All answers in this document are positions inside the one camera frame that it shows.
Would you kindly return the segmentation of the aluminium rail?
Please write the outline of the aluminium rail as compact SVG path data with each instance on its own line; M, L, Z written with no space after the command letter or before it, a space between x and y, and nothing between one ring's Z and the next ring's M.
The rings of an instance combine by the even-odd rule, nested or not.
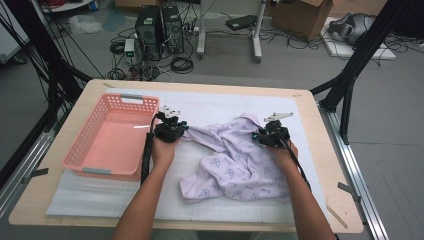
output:
M56 122L49 123L44 113L0 170L0 219L30 183L22 184L22 177L38 169L66 118L67 113L59 112Z
M367 229L372 240L389 240L354 152L350 144L346 143L340 134L341 121L335 112L329 112L322 107L319 107L318 110L326 124L327 132L334 140L342 170L347 178L346 185L353 187L357 194L361 196L361 201L354 201L354 203L359 209L362 225Z

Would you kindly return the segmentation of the lilac towel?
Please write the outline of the lilac towel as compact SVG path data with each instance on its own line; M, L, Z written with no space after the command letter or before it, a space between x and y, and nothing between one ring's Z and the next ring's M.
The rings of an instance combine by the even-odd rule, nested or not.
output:
M227 123L191 126L183 138L212 152L202 157L197 173L180 180L185 200L198 202L225 196L236 201L289 199L282 171L267 148L253 139L258 118L243 113Z

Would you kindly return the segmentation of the person's left hand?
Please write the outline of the person's left hand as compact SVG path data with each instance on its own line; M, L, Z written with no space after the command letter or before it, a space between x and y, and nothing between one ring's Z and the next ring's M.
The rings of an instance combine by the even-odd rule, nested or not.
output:
M155 169L168 169L175 157L178 142L168 143L158 138L153 141L152 159Z

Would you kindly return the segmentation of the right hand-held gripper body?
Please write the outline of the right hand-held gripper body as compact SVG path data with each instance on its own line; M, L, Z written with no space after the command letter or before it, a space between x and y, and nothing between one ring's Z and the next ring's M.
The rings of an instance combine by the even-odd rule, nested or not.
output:
M264 119L264 128L259 129L258 142L266 146L286 148L290 139L287 127L281 123L281 119L291 117L292 113L273 113Z

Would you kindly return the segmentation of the white foam board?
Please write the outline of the white foam board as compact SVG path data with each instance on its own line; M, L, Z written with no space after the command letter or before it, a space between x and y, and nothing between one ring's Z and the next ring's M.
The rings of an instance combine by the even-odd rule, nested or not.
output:
M343 59L350 59L354 53L353 46L348 44L345 40L338 36L337 33L329 33L329 23L333 21L333 17L328 17L321 30L321 39L325 47L332 57L340 57ZM376 50L372 56L373 60L395 60L395 54L385 45L381 44L380 48Z

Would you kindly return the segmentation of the round white table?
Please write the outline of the round white table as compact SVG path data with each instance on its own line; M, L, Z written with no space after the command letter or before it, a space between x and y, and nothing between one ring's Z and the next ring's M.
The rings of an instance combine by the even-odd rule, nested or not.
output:
M63 12L87 6L93 0L39 0L41 9L47 12Z

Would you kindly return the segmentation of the white cabinet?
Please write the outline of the white cabinet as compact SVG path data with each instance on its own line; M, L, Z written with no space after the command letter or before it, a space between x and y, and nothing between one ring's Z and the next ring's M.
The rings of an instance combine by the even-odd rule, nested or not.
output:
M20 50L20 45L2 25L1 21L15 30L24 43L28 43L29 38L8 7L5 4L0 4L0 64L5 64Z

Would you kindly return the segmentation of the brown cardboard box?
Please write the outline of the brown cardboard box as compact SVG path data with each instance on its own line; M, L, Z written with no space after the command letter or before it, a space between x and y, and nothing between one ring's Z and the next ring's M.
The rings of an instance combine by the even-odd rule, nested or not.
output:
M388 0L333 0L330 16L342 17L346 13L365 13L377 16Z
M271 25L312 41L320 34L332 7L333 0L280 0L275 4Z

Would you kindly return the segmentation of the pink plastic basket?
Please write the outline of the pink plastic basket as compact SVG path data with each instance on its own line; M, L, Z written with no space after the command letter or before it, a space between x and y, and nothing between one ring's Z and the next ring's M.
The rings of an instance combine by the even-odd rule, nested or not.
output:
M80 176L139 181L146 135L158 108L154 96L101 95L62 166Z

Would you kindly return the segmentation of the black metal frame strut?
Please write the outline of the black metal frame strut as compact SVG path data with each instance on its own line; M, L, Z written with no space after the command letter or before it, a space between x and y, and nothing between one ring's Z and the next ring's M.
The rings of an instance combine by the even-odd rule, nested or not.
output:
M310 90L313 95L328 90L326 97L319 102L319 106L327 112L335 113L338 104L343 102L339 135L347 145L349 145L348 126L355 82L412 2L413 0L387 0L343 70L333 79Z
M51 129L58 122L57 115L61 106L65 103L74 105L81 95L83 87L78 80L88 83L92 77L65 60L40 20L31 0L0 0L0 7L3 6L8 7L38 53L37 56L34 55L12 24L0 14L0 24L24 50L38 78L48 86L46 95L48 108L43 117L46 120L46 127Z

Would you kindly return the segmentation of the grey metal bracket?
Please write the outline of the grey metal bracket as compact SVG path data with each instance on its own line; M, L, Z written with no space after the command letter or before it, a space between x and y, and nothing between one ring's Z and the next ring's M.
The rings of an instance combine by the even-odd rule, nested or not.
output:
M49 168L37 169L31 171L27 176L22 177L21 183L28 184L33 178L46 175L49 172Z
M361 196L357 194L356 190L351 187L348 186L342 182L338 182L337 187L347 193L349 193L352 196L353 201L355 202L360 202L361 201Z

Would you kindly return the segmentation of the white power supply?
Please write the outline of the white power supply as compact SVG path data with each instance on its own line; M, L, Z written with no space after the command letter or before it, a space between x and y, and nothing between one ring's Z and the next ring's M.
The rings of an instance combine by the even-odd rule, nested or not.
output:
M135 41L133 39L126 39L124 45L124 54L126 56L126 61L129 65L134 64L135 60Z

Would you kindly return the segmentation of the blue floor sheet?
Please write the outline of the blue floor sheet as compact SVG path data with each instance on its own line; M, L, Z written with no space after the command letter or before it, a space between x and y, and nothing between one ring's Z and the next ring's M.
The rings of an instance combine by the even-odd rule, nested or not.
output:
M111 11L103 22L102 27L107 32L115 32L124 26L126 21L127 19L120 12Z

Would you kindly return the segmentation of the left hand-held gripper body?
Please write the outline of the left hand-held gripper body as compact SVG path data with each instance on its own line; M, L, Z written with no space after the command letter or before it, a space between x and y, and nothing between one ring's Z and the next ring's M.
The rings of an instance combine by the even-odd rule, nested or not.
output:
M161 122L156 125L154 135L164 142L177 141L185 132L180 126L179 115L180 111L164 106L163 110L155 115Z

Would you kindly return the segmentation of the white metal stand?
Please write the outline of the white metal stand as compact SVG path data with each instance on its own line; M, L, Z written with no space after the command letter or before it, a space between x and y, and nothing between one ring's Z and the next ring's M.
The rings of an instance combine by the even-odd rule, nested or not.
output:
M202 58L205 53L205 42L206 42L206 27L205 27L205 14L207 10L204 7L204 0L200 0L200 26L198 32L198 41L197 41L197 55L199 58ZM262 61L262 49L260 43L260 30L262 25L262 20L266 8L266 0L259 0L259 9L257 13L257 21L254 26L254 29L251 34L253 50L254 50L254 60L257 63Z

